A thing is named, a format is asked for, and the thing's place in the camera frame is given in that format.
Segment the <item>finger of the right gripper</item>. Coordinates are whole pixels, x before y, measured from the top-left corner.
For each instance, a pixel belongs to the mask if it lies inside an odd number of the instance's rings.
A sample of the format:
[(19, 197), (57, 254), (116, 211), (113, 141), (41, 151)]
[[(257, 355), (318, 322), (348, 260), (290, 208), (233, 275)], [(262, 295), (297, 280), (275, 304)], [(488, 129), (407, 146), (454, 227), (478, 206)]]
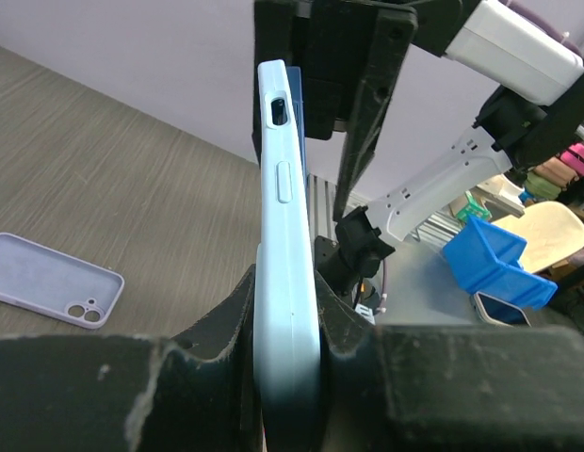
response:
[(341, 157), (333, 219), (345, 215), (349, 195), (375, 155), (398, 74), (418, 28), (415, 8), (378, 4)]
[(340, 15), (329, 15), (334, 1), (255, 1), (254, 64), (281, 60), (300, 68), (304, 130), (328, 140), (343, 102), (338, 30)]

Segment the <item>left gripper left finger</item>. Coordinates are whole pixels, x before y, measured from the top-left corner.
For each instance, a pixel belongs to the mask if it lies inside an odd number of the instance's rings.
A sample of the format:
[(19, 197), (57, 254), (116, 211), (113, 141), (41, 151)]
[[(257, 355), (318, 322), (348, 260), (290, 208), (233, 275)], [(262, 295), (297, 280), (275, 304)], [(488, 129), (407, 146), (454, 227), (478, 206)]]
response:
[(259, 451), (255, 271), (172, 338), (0, 338), (0, 451)]

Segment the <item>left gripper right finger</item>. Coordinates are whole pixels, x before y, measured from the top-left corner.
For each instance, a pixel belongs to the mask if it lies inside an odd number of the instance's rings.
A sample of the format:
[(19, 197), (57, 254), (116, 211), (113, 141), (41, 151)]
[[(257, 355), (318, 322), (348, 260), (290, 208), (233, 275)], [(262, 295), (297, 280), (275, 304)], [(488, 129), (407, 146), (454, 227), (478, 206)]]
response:
[(584, 451), (584, 338), (374, 326), (316, 279), (322, 451)]

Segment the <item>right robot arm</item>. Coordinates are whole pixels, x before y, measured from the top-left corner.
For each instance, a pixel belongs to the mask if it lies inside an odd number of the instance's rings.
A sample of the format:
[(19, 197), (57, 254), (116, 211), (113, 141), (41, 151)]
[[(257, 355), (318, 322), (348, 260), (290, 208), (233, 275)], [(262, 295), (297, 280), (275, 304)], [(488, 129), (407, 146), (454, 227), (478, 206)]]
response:
[[(257, 284), (311, 295), (306, 138), (345, 134), (333, 221), (338, 247), (320, 269), (339, 295), (373, 276), (397, 242), (465, 190), (528, 170), (568, 147), (584, 120), (584, 56), (516, 1), (257, 1), (252, 140), (261, 166)], [(405, 57), (417, 47), (496, 82), (439, 158), (353, 211)]]

